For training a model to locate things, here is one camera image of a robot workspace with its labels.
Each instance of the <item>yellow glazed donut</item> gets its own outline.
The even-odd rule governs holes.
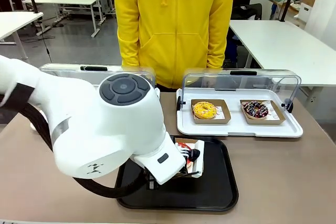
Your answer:
[[[216,107],[212,103],[198,102],[194,105],[194,114],[199,119],[212,119],[216,113]]]

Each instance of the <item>hoodie sleeve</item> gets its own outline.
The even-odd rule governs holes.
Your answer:
[[[138,66],[138,0],[114,0],[118,20],[118,41],[123,66]]]
[[[214,0],[209,16],[208,68],[220,68],[224,61],[226,35],[233,0]]]

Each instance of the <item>floor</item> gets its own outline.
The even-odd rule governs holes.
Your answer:
[[[44,24],[51,25],[55,20],[54,10],[46,6],[39,6],[44,13]],[[121,57],[117,40],[117,20],[108,18],[101,26],[95,38],[91,38],[93,25],[91,16],[63,20],[64,27],[52,28],[44,34],[46,46],[50,52],[51,61],[55,63],[82,63],[99,65],[120,65]],[[40,67],[50,63],[46,47],[42,40],[29,42],[27,39],[37,38],[35,27],[27,26],[19,31],[23,46],[29,57],[29,63]],[[238,67],[243,68],[247,59],[247,50],[238,47]],[[0,45],[0,55],[9,58],[19,58],[16,46]],[[0,110],[0,126],[10,121],[13,113]],[[320,123],[321,127],[336,141],[336,125]]]

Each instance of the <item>clear plastic cover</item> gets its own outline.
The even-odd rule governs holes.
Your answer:
[[[209,91],[269,90],[289,108],[301,85],[301,78],[289,70],[190,69],[183,78],[181,106],[185,96]]]
[[[40,70],[54,76],[86,80],[95,87],[110,75],[132,73],[146,78],[147,81],[155,87],[155,73],[152,68],[49,63],[40,67]]]

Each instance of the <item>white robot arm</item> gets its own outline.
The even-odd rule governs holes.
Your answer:
[[[158,97],[142,77],[117,74],[95,89],[0,56],[0,106],[18,83],[34,89],[28,102],[44,111],[55,162],[69,176],[97,178],[131,158],[163,184],[185,165],[166,132]]]

